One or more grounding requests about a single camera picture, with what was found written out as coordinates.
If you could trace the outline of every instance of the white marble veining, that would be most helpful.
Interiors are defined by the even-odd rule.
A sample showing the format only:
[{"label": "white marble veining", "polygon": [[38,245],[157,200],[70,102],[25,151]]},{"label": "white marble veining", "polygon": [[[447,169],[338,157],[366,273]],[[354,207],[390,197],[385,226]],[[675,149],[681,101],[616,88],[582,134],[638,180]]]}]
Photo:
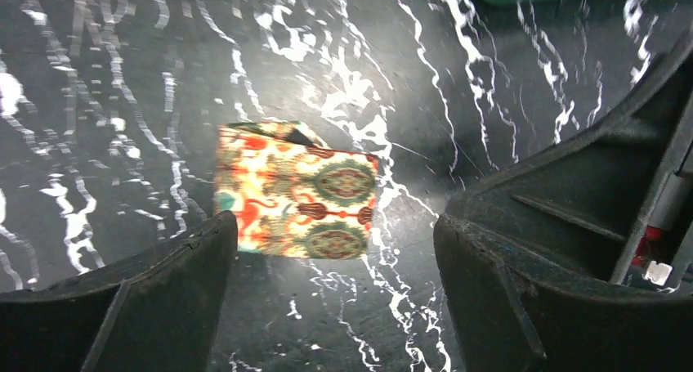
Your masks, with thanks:
[{"label": "white marble veining", "polygon": [[[624,28],[619,35],[635,47],[629,60],[637,64],[629,65],[625,72],[630,74],[631,84],[637,83],[651,65],[648,41],[663,19],[646,13],[647,1],[625,0],[622,8],[619,6],[619,11],[623,10]],[[114,195],[124,187],[138,188],[140,195],[128,196],[114,211],[118,217],[132,215],[148,221],[159,240],[180,235],[192,224],[207,218],[209,213],[202,209],[205,204],[194,191],[209,187],[212,178],[210,174],[194,174],[191,170],[197,142],[186,140],[184,124],[193,119],[195,125],[212,134],[214,126],[209,120],[215,114],[226,115],[226,122],[286,119],[285,114],[276,111],[277,100],[268,99],[270,94],[262,85],[263,76],[252,73],[255,68],[261,68],[263,74],[274,76],[272,65],[284,63],[283,74],[291,78],[291,84],[285,88],[286,96],[297,98],[303,111],[348,137],[356,150],[368,151],[380,158],[378,218],[373,229],[373,247],[371,253],[350,267],[356,274],[340,272],[325,262],[295,262],[310,276],[305,285],[313,298],[308,300],[320,300],[326,316],[349,339],[349,346],[358,352],[363,368],[372,371],[387,370],[388,360],[384,354],[396,346],[409,356],[410,370],[452,372],[454,353],[451,349],[457,346],[454,341],[445,340],[452,337],[445,337],[450,327],[449,322],[444,324],[443,321],[445,296],[437,279],[435,282],[412,281],[409,266],[400,263],[412,259],[414,253],[396,236],[407,222],[406,217],[416,213],[415,221],[430,233],[443,206],[439,200],[421,192],[421,182],[401,173],[398,166],[402,166],[403,160],[398,153],[425,159],[427,164],[422,167],[433,177],[439,176],[434,162],[442,161],[447,169],[444,182],[465,188],[465,181],[459,176],[462,168],[474,168],[472,173],[477,178],[485,171],[468,154],[470,148],[464,145],[469,145],[469,141],[478,144],[482,153],[480,162],[485,159],[488,165],[484,164],[483,169],[494,171],[525,158],[524,153],[529,150],[521,147],[526,145],[523,139],[542,133],[540,115],[550,120],[546,123],[549,128],[543,131],[547,137],[550,135],[548,140],[564,141],[581,128],[592,125],[608,110],[604,76],[607,68],[615,68],[608,65],[608,60],[593,61],[591,58],[598,49],[593,49],[589,35],[588,0],[580,3],[581,17],[575,24],[573,39],[579,44],[577,53],[567,49],[566,41],[537,20],[533,4],[518,3],[511,7],[507,18],[519,34],[512,41],[519,41],[525,49],[525,57],[529,57],[522,68],[515,66],[514,69],[500,55],[507,56],[508,47],[517,45],[508,45],[511,40],[500,38],[500,34],[489,28],[491,22],[481,12],[483,6],[477,6],[475,0],[382,0],[386,6],[383,10],[396,21],[393,33],[402,34],[397,40],[402,42],[401,47],[398,43],[390,50],[373,45],[376,39],[373,28],[357,16],[359,12],[353,0],[227,0],[224,3],[229,5],[228,15],[215,13],[212,3],[216,5],[218,0],[54,2],[64,3],[71,11],[71,32],[67,36],[61,37],[58,28],[62,22],[60,25],[54,23],[57,19],[51,14],[54,7],[44,0],[22,0],[20,12],[30,18],[37,38],[43,40],[40,48],[45,51],[45,58],[63,79],[63,97],[56,103],[64,108],[65,125],[38,123],[40,128],[30,127],[33,124],[25,120],[36,123],[46,110],[34,103],[36,87],[32,87],[34,91],[28,90],[32,83],[20,81],[12,74],[7,66],[12,56],[0,50],[2,123],[21,136],[35,159],[49,164],[52,169],[39,175],[40,186],[26,184],[22,190],[36,189],[41,196],[52,199],[51,208],[64,223],[54,240],[42,240],[42,243],[60,243],[62,239],[65,256],[74,269],[73,275],[112,261],[97,250],[94,240],[101,235],[94,228],[95,218],[102,213],[100,210],[115,203],[97,200],[98,194],[87,176],[93,172],[108,175],[110,187],[116,191]],[[155,15],[146,15],[143,11],[147,9],[156,10]],[[435,19],[446,19],[449,23],[434,26],[431,22],[436,22]],[[214,56],[229,61],[225,65],[232,65],[225,71],[223,82],[214,82],[222,91],[228,90],[229,96],[211,89],[205,91],[204,86],[209,83],[195,88],[200,96],[209,95],[206,105],[200,105],[202,110],[191,109],[190,104],[181,105],[186,100],[181,91],[190,90],[187,74],[203,59],[202,54],[190,56],[171,47],[162,47],[164,68],[156,64],[156,70],[147,71],[147,82],[142,82],[141,76],[128,75],[128,71],[132,71],[127,65],[128,55],[133,52],[129,43],[135,39],[128,34],[132,26],[142,30],[142,35],[164,36],[186,20],[194,22],[191,24],[203,33],[205,40],[221,41],[221,46],[215,45],[219,52]],[[245,28],[251,27],[248,36],[255,35],[259,47],[246,44],[245,32],[229,29],[229,20]],[[445,31],[445,45],[433,34],[439,33],[440,27]],[[441,49],[454,54],[454,59]],[[425,99],[427,108],[418,108],[418,111],[430,113],[431,120],[435,120],[431,124],[439,124],[436,128],[440,132],[444,158],[431,159],[434,150],[422,154],[394,138],[399,133],[398,123],[409,117],[411,109],[406,100],[400,100],[405,84],[393,78],[392,71],[397,68],[382,61],[390,60],[388,52],[408,52],[403,57],[421,66],[423,72],[417,77],[424,88],[417,89],[428,93],[429,97]],[[255,60],[258,54],[262,54],[267,65],[256,67],[252,64],[258,63]],[[204,57],[207,61],[215,61],[209,55]],[[529,74],[540,76],[537,82],[540,84],[530,85],[526,78]],[[454,89],[449,88],[448,81],[453,82]],[[582,82],[589,86],[588,101],[578,98],[582,89],[575,85]],[[138,96],[138,85],[157,87],[160,101],[156,106]],[[550,98],[544,103],[545,109],[536,110],[535,105],[528,105],[535,104],[532,98],[537,93]],[[474,119],[467,119],[474,120],[472,128],[456,121],[460,109],[474,113]],[[96,132],[99,137],[107,137],[109,144],[101,153],[103,156],[85,161],[75,154],[85,152],[81,151],[76,138],[85,129]],[[443,183],[437,178],[433,180],[432,185]],[[16,203],[12,203],[8,189],[0,186],[0,235],[12,246],[25,251],[25,256],[7,253],[6,244],[0,243],[3,270],[11,278],[14,289],[46,287],[48,284],[41,281],[46,277],[43,271],[47,268],[40,267],[36,256],[37,251],[41,252],[38,241],[13,233],[13,223],[8,218],[16,209],[13,205]],[[29,264],[30,275],[17,269],[17,263],[24,261]],[[269,276],[281,276],[274,272],[271,263],[267,264]],[[387,347],[363,334],[352,320],[353,316],[349,317],[350,308],[371,297],[360,287],[361,279],[357,274],[369,281],[374,288],[372,292],[379,292],[388,321],[399,330],[399,337],[392,339]],[[294,295],[288,305],[282,303],[282,316],[268,316],[266,329],[276,319],[292,323],[311,321],[304,300]],[[325,348],[313,344],[311,350],[329,351],[327,345],[323,346]],[[262,370],[242,361],[243,354],[241,349],[227,355],[230,370]],[[328,366],[311,364],[311,367],[330,370]]]}]

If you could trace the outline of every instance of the colorful fabric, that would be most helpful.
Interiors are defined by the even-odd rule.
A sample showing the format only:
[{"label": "colorful fabric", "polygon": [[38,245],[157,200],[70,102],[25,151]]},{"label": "colorful fabric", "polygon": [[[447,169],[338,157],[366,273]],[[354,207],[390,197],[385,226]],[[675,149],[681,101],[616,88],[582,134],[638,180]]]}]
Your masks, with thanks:
[{"label": "colorful fabric", "polygon": [[239,222],[239,251],[355,259],[366,253],[378,159],[329,150],[304,123],[220,128],[214,211]]}]

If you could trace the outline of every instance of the red component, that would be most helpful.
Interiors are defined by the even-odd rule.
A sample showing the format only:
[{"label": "red component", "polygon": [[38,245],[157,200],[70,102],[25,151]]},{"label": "red component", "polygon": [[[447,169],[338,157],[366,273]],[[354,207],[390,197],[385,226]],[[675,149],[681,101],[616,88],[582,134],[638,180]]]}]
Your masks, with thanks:
[{"label": "red component", "polygon": [[648,226],[645,228],[645,235],[640,239],[640,244],[637,246],[635,256],[631,263],[635,266],[643,267],[645,263],[652,260],[654,249],[651,243],[656,243],[661,240],[663,235],[664,231],[656,227]]}]

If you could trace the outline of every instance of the marble-patterned surface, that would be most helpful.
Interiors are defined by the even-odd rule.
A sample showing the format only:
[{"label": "marble-patterned surface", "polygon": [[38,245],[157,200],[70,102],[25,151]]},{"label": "marble-patterned surface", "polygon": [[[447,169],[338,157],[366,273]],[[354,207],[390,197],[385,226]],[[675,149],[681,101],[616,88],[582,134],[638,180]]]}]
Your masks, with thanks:
[{"label": "marble-patterned surface", "polygon": [[693,0],[0,0],[0,291],[212,209],[215,127],[299,119],[381,158],[368,258],[241,254],[210,370],[463,370],[432,223],[609,111]]}]

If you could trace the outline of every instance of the floral pattern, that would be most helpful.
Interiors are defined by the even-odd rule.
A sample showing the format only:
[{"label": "floral pattern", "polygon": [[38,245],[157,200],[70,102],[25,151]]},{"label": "floral pattern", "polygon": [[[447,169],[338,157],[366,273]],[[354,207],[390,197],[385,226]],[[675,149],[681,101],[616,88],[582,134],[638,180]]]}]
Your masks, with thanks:
[{"label": "floral pattern", "polygon": [[[378,159],[330,150],[304,123],[219,128],[215,213],[234,212],[239,251],[355,259],[367,252]],[[296,133],[302,141],[289,141]]]}]

